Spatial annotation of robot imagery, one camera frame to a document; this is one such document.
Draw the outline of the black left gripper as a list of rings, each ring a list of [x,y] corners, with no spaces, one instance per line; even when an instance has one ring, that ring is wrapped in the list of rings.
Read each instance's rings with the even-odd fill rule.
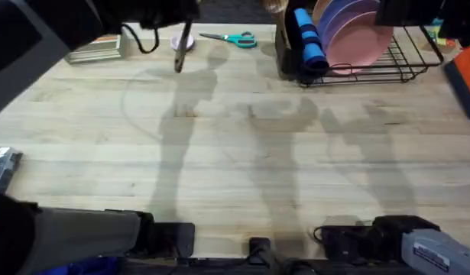
[[[180,73],[186,56],[187,44],[193,20],[199,18],[197,0],[147,0],[146,8],[141,13],[139,24],[144,29],[165,28],[186,22],[178,39],[174,70]]]

